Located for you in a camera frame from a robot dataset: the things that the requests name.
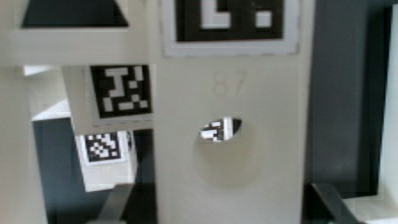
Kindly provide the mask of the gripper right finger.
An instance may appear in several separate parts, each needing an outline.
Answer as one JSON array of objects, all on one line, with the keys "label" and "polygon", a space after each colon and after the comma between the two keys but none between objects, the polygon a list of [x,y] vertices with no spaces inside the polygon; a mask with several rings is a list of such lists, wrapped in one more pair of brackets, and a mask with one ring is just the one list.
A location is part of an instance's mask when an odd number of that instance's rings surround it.
[{"label": "gripper right finger", "polygon": [[331,184],[306,186],[301,224],[363,224]]}]

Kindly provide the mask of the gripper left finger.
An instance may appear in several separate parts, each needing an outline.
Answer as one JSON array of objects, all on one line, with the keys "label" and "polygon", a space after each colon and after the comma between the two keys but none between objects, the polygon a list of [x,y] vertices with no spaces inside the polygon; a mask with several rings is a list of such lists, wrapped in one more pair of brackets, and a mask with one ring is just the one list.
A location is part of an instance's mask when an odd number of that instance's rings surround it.
[{"label": "gripper left finger", "polygon": [[153,184],[119,184],[116,186],[95,224],[159,224]]}]

